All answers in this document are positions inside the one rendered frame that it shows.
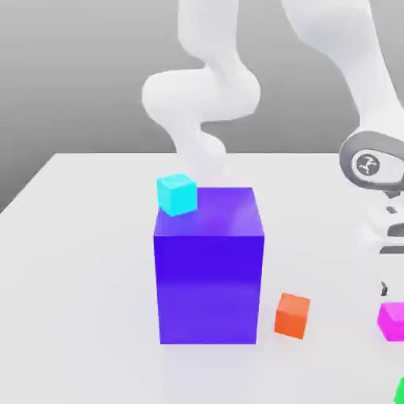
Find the small magenta cube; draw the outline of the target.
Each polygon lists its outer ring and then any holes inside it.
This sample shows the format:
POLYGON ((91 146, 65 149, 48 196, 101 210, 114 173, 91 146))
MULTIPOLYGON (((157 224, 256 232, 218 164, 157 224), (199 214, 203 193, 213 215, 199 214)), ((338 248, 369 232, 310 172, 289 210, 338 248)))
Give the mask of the small magenta cube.
POLYGON ((377 325, 387 341, 404 342, 404 301, 382 303, 377 325))

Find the small cyan cube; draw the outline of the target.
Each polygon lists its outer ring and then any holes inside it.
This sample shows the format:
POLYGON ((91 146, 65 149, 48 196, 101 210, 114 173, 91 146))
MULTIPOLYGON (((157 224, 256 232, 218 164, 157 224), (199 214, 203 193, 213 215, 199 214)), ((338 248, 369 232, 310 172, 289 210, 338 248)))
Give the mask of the small cyan cube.
POLYGON ((158 178, 157 200, 159 207, 174 217, 197 209, 197 186, 185 174, 172 174, 158 178))

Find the large purple box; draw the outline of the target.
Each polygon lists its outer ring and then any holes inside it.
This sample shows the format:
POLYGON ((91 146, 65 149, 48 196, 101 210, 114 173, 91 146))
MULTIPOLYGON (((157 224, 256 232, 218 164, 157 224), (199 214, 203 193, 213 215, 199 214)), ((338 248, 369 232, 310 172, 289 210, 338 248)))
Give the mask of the large purple box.
POLYGON ((162 344, 256 343, 264 228, 253 189, 201 188, 195 211, 159 211, 154 257, 162 344))

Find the small orange cube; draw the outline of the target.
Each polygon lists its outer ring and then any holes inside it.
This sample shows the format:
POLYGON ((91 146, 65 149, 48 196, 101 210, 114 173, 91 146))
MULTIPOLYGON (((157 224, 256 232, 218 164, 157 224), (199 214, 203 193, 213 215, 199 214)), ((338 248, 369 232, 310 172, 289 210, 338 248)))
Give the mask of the small orange cube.
POLYGON ((274 331, 281 335, 303 339, 309 306, 309 298, 282 293, 276 309, 274 331))

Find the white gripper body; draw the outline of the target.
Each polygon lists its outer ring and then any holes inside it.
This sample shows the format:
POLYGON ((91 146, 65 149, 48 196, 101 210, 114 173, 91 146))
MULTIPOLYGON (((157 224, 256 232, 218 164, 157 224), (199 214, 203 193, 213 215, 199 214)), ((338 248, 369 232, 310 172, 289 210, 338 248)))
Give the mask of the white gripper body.
POLYGON ((369 248, 369 263, 374 279, 399 279, 404 276, 404 245, 373 243, 369 248))

